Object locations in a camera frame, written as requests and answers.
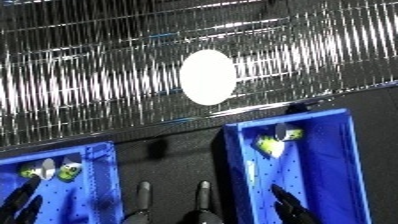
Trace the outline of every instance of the black floor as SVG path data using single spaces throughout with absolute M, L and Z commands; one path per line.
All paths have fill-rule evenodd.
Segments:
M 352 111 L 356 123 L 373 222 L 397 223 L 398 88 L 341 97 L 313 110 L 342 107 Z M 247 118 L 235 116 L 224 122 L 242 119 Z M 196 185 L 209 180 L 214 184 L 215 211 L 226 223 L 236 223 L 222 133 L 220 126 L 206 128 L 211 124 L 178 134 L 170 128 L 159 138 L 117 144 L 126 213 L 134 210 L 137 183 L 148 180 L 154 185 L 154 223 L 184 223 L 184 215 L 194 208 Z

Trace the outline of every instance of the white ball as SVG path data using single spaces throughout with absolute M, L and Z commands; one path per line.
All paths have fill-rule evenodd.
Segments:
M 236 88 L 236 69 L 219 51 L 190 55 L 180 70 L 181 88 L 197 104 L 211 106 L 227 100 Z

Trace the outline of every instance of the green object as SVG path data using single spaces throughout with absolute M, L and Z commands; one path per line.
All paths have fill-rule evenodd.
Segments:
M 264 153 L 279 158 L 285 150 L 285 143 L 277 141 L 275 138 L 267 135 L 260 135 L 256 138 L 256 147 Z
M 279 141 L 300 140 L 304 137 L 304 130 L 292 125 L 281 123 L 275 127 L 275 138 Z
M 35 176 L 36 167 L 34 163 L 24 163 L 19 167 L 18 173 L 21 177 L 32 178 Z
M 72 182 L 80 174 L 81 166 L 81 163 L 73 162 L 68 157 L 65 157 L 58 171 L 58 179 L 66 183 Z

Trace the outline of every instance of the blue bin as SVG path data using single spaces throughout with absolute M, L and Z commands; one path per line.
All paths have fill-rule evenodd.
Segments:
M 305 130 L 286 142 L 278 159 L 253 146 L 259 134 L 273 134 L 278 123 Z M 355 132 L 345 109 L 308 112 L 224 127 L 236 208 L 241 224 L 281 223 L 270 191 L 275 183 L 297 196 L 323 224 L 371 223 Z
M 20 164 L 52 158 L 59 168 L 65 156 L 76 154 L 81 156 L 82 171 L 74 181 L 65 183 L 54 176 L 39 185 L 36 194 L 43 196 L 43 205 L 36 223 L 121 223 L 123 210 L 115 149 L 109 142 L 0 160 L 0 203 L 27 181 L 17 173 Z

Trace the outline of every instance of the wire rack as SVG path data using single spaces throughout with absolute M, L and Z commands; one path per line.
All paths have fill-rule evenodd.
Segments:
M 395 85 L 396 1 L 7 0 L 0 146 L 223 116 Z M 196 105 L 179 69 L 216 49 L 226 102 Z

